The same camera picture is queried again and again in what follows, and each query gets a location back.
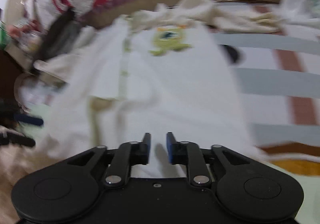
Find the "cream zip-up hoodie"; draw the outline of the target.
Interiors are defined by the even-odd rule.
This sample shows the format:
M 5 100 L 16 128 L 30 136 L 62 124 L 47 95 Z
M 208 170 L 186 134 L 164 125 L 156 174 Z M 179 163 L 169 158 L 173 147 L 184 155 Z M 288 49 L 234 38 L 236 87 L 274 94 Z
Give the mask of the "cream zip-up hoodie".
M 212 0 L 180 0 L 118 17 L 85 46 L 37 67 L 66 83 L 44 121 L 33 169 L 93 147 L 117 148 L 151 134 L 149 165 L 135 177 L 180 177 L 168 162 L 166 134 L 209 147 L 218 143 L 257 159 L 240 94 L 223 49 L 209 31 L 268 32 L 270 16 L 227 11 Z

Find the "dark wooden dresser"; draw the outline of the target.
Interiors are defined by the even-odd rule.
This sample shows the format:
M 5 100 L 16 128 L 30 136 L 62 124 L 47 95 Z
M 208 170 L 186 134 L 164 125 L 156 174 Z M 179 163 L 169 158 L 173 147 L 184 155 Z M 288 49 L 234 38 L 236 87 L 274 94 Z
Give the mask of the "dark wooden dresser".
M 17 113 L 26 112 L 20 95 L 22 81 L 26 76 L 21 66 L 1 49 L 1 105 L 16 110 Z

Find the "beige fleece trouser leg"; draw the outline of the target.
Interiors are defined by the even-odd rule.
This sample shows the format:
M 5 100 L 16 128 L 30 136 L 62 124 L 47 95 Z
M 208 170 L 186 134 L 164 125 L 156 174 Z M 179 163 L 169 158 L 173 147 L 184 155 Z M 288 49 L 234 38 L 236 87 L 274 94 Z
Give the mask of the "beige fleece trouser leg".
M 17 181 L 77 152 L 76 141 L 72 138 L 52 137 L 40 128 L 30 133 L 21 126 L 15 130 L 34 139 L 36 145 L 33 148 L 13 144 L 1 146 L 1 223 L 16 223 L 18 220 L 11 202 L 11 191 Z

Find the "dark brown knit sweater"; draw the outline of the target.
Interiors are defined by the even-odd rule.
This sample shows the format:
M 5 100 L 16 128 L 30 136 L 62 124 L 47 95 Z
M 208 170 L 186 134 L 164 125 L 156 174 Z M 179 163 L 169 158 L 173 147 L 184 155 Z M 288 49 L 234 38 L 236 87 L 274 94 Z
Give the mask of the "dark brown knit sweater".
M 76 20 L 73 7 L 69 7 L 52 23 L 46 35 L 42 37 L 39 48 L 31 58 L 28 72 L 37 75 L 36 61 L 47 61 L 69 52 L 80 33 L 80 29 L 81 24 Z

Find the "checkered play mat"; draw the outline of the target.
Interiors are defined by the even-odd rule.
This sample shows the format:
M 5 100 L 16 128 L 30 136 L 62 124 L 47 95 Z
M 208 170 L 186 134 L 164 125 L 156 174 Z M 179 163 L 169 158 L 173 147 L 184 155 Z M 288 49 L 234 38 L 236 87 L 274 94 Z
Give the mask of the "checkered play mat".
M 245 53 L 245 60 L 239 65 L 228 65 L 255 147 L 261 150 L 290 138 L 318 137 L 318 124 L 292 122 L 289 103 L 293 98 L 319 99 L 319 75 L 271 67 L 269 49 L 248 48 L 248 44 L 260 40 L 259 34 L 234 34 L 229 38 Z

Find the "light green blanket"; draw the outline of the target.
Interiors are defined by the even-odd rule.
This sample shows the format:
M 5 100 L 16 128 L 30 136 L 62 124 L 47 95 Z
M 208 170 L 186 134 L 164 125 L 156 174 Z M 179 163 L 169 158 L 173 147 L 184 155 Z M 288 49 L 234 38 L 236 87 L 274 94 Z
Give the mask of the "light green blanket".
M 320 180 L 319 176 L 296 176 L 304 191 L 304 201 L 296 216 L 303 224 L 320 223 Z

